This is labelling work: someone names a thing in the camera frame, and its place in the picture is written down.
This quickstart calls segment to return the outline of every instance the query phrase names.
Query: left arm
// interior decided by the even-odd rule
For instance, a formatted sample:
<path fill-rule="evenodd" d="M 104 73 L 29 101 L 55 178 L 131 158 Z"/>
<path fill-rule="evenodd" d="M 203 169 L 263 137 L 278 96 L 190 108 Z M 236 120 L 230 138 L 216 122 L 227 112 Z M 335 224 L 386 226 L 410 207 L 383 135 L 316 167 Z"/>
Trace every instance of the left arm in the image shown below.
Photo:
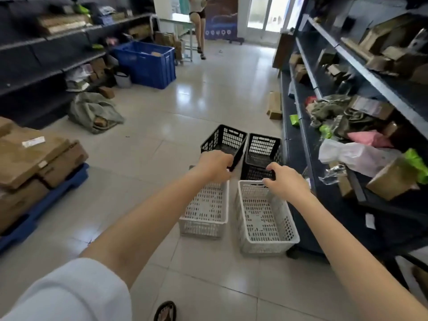
<path fill-rule="evenodd" d="M 198 192 L 209 182 L 230 178 L 232 162 L 233 156 L 221 151 L 202 153 L 196 167 L 121 217 L 80 256 L 99 261 L 131 288 Z"/>

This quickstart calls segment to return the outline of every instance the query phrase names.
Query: white basket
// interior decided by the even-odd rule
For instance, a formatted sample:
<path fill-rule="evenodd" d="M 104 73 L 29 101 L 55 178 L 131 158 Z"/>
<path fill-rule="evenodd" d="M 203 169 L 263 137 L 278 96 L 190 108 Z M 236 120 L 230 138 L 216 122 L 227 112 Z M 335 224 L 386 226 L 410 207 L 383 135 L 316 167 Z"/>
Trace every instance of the white basket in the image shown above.
<path fill-rule="evenodd" d="M 300 242 L 287 203 L 261 181 L 239 181 L 235 205 L 241 252 L 281 255 Z"/>
<path fill-rule="evenodd" d="M 229 180 L 209 183 L 196 195 L 179 219 L 180 234 L 220 238 L 229 218 Z"/>

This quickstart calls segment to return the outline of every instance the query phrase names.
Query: right arm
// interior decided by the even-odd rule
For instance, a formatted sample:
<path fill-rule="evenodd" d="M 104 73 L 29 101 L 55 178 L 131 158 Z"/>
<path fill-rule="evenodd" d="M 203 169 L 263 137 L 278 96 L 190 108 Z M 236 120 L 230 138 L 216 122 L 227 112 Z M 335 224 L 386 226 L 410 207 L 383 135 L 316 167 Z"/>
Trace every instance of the right arm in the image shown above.
<path fill-rule="evenodd" d="M 428 310 L 324 208 L 294 169 L 271 163 L 276 180 L 263 182 L 307 222 L 364 320 L 428 320 Z"/>

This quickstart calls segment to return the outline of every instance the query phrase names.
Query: hand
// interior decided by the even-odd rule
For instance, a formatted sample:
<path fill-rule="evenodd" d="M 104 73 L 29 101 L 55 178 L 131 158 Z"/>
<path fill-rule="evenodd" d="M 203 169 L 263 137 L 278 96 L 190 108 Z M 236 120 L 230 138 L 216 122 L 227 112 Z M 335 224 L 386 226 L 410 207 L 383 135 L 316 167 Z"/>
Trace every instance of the hand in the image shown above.
<path fill-rule="evenodd" d="M 263 183 L 281 199 L 296 206 L 312 195 L 308 182 L 294 169 L 272 162 L 266 170 L 275 171 L 276 180 L 263 179 Z"/>
<path fill-rule="evenodd" d="M 227 167 L 230 167 L 232 164 L 233 155 L 226 154 L 219 150 L 213 150 L 203 152 L 194 169 L 206 175 L 210 182 L 222 183 L 229 180 L 232 176 L 227 169 Z"/>

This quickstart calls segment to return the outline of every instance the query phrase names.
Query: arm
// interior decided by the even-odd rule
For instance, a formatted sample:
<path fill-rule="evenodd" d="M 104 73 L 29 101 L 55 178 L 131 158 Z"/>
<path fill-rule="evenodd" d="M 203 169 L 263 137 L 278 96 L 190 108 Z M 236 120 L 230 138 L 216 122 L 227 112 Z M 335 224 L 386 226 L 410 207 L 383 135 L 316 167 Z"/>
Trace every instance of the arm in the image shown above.
<path fill-rule="evenodd" d="M 364 320 L 428 320 L 428 311 L 327 211 L 294 169 L 271 163 L 264 183 L 302 214 Z"/>
<path fill-rule="evenodd" d="M 230 178 L 232 162 L 233 156 L 221 151 L 202 153 L 196 167 L 121 217 L 80 256 L 107 266 L 131 288 L 198 192 L 209 182 Z"/>

